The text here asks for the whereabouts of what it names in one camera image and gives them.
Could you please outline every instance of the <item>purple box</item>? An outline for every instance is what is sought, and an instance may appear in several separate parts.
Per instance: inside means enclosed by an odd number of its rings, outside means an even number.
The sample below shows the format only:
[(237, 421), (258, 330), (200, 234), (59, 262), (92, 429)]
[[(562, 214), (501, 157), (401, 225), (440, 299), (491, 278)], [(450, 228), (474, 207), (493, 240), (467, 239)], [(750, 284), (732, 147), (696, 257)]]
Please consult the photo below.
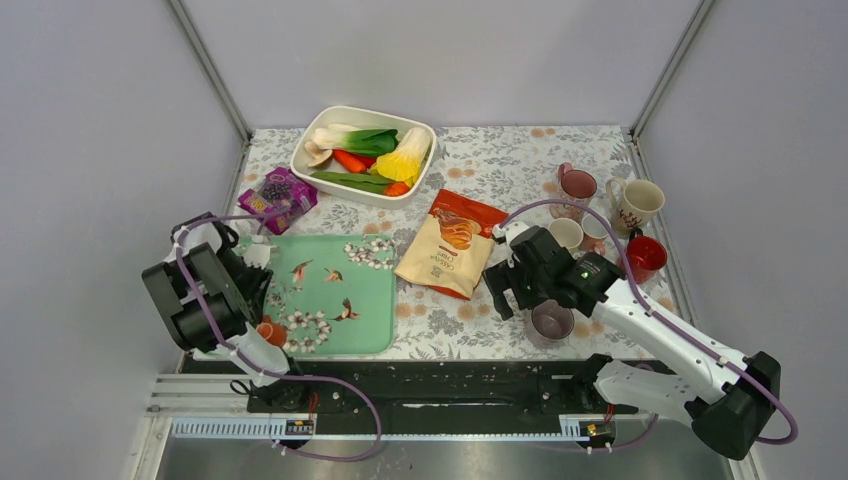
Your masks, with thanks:
[(248, 189), (239, 206), (252, 214), (280, 211), (264, 221), (271, 233), (280, 235), (318, 203), (318, 190), (295, 177), (288, 168), (277, 167), (265, 176), (259, 191)]

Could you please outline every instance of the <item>orange bag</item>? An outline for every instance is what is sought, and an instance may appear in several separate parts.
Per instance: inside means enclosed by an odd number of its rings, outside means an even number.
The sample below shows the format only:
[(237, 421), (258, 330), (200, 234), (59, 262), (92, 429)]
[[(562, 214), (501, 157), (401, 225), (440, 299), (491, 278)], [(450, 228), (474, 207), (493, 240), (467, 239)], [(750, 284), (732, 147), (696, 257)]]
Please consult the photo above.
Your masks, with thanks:
[(494, 248), (492, 229), (506, 217), (497, 208), (439, 191), (395, 274), (468, 300)]

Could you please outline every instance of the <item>white wall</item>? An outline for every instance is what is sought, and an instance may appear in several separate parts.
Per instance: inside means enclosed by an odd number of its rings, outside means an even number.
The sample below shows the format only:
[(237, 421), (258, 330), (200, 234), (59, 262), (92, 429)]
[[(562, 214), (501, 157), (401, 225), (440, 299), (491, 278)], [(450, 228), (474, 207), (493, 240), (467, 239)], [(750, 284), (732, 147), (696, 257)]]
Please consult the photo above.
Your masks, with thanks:
[(636, 120), (698, 0), (186, 0), (252, 127)]
[(240, 142), (164, 2), (3, 2), (0, 478), (115, 479), (177, 349), (141, 282)]
[(846, 19), (839, 0), (720, 2), (643, 138), (702, 323), (783, 365), (801, 436), (759, 448), (769, 479), (848, 469)]

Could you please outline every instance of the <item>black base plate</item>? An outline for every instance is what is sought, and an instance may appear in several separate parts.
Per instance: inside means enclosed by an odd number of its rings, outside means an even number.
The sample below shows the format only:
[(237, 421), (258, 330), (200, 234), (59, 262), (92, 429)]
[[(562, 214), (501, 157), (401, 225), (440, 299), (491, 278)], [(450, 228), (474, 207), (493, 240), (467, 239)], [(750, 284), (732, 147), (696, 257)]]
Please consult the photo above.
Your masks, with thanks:
[[(637, 363), (647, 363), (657, 372), (670, 373), (657, 361), (632, 362)], [(574, 389), (579, 387), (570, 379), (552, 378), (573, 375), (583, 365), (581, 360), (298, 361), (305, 375), (340, 378), (360, 388), (374, 402), (383, 433), (394, 435), (559, 434), (561, 414), (602, 416), (606, 411), (606, 403), (585, 405), (575, 400), (579, 396)], [(197, 362), (187, 358), (182, 373), (243, 372), (230, 362)], [(308, 382), (308, 386), (319, 397), (315, 412), (321, 416), (316, 433), (374, 433), (374, 419), (355, 393), (324, 382)], [(247, 409), (253, 413), (283, 412), (255, 399), (251, 399)], [(636, 411), (630, 406), (616, 406), (619, 414)]]

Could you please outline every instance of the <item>cup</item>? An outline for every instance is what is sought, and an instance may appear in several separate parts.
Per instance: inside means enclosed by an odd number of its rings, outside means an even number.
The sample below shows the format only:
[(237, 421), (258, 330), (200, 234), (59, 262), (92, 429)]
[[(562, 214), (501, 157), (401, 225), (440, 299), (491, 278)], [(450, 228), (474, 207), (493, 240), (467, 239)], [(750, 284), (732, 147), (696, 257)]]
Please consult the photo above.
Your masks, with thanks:
[[(621, 196), (616, 197), (612, 185), (621, 187)], [(607, 196), (612, 204), (610, 221), (615, 231), (625, 236), (634, 228), (644, 226), (665, 205), (665, 195), (660, 187), (647, 180), (626, 182), (613, 177), (606, 185)]]
[(583, 229), (570, 218), (557, 218), (548, 225), (548, 231), (560, 247), (574, 255), (583, 241)]
[(583, 228), (583, 241), (580, 242), (580, 250), (604, 255), (606, 253), (604, 240), (609, 236), (609, 233), (607, 233), (607, 229), (604, 228), (601, 221), (592, 215), (586, 215), (580, 221), (580, 226)]
[(286, 329), (280, 324), (271, 322), (268, 316), (263, 317), (262, 323), (256, 326), (256, 332), (275, 347), (282, 347), (288, 340)]
[(524, 333), (536, 348), (554, 348), (574, 330), (574, 314), (556, 300), (545, 300), (524, 321)]
[[(630, 233), (630, 242), (624, 253), (633, 271), (633, 281), (639, 285), (650, 280), (668, 261), (665, 247), (653, 238), (644, 236), (639, 229)], [(621, 258), (618, 259), (618, 267), (624, 269)]]
[[(557, 180), (559, 180), (559, 186), (562, 188), (559, 197), (582, 205), (588, 206), (589, 200), (598, 190), (598, 182), (595, 181), (595, 177), (583, 170), (574, 170), (574, 167), (568, 162), (559, 166)], [(550, 211), (554, 218), (570, 218), (576, 222), (583, 218), (584, 213), (583, 210), (571, 205), (555, 204), (550, 206)]]

